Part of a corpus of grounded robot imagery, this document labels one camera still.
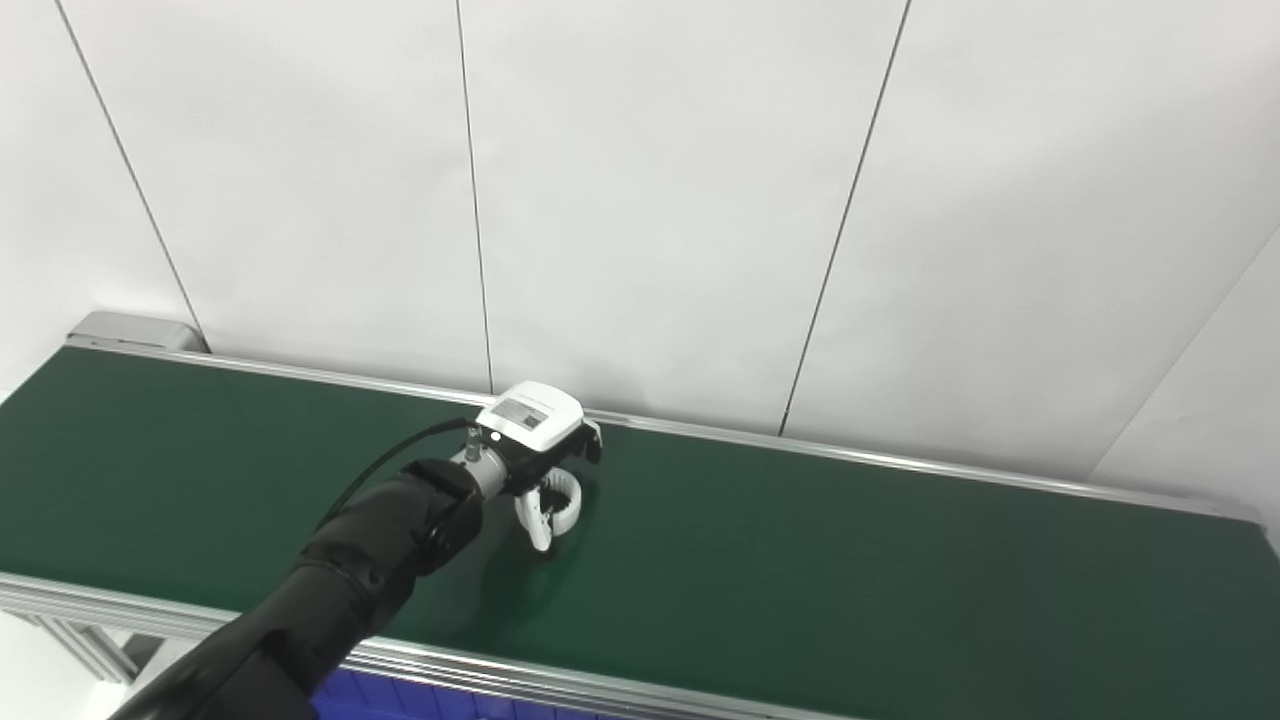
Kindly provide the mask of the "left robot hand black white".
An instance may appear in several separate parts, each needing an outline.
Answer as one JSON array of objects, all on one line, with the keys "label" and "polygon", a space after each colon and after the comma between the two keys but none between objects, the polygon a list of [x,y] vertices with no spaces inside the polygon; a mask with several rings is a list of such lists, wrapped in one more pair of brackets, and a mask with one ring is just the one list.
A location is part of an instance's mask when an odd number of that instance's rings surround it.
[{"label": "left robot hand black white", "polygon": [[457,459],[485,500],[513,500],[532,548],[550,553],[584,507],[582,483],[564,464],[573,457],[598,464],[603,448],[599,424],[575,397],[525,380],[481,409]]}]

